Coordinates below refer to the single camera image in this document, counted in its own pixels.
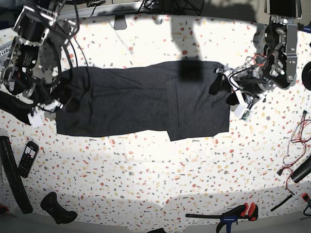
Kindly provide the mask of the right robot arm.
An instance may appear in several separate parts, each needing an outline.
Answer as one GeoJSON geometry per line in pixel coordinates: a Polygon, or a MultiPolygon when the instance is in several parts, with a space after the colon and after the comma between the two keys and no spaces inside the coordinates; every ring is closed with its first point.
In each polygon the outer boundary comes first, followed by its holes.
{"type": "Polygon", "coordinates": [[[14,37],[0,70],[0,83],[7,92],[0,93],[1,110],[19,121],[37,127],[44,112],[58,110],[73,113],[80,104],[67,87],[69,79],[61,74],[61,58],[49,38],[52,33],[65,40],[73,38],[80,29],[79,21],[69,21],[69,30],[57,30],[58,17],[65,0],[27,0],[15,25],[14,37]],[[40,48],[47,44],[54,54],[58,74],[51,81],[34,76],[40,48]]]}

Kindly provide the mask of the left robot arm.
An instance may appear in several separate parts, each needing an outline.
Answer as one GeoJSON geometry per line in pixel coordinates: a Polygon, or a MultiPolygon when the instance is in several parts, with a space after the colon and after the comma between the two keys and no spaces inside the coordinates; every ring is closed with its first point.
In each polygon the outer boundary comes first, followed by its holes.
{"type": "Polygon", "coordinates": [[[229,93],[226,102],[235,106],[234,114],[248,120],[254,105],[262,102],[264,93],[273,89],[288,89],[296,81],[297,32],[296,19],[302,17],[299,0],[269,0],[264,2],[269,24],[254,36],[257,52],[244,64],[233,69],[224,66],[215,70],[217,79],[210,94],[229,93]]]}

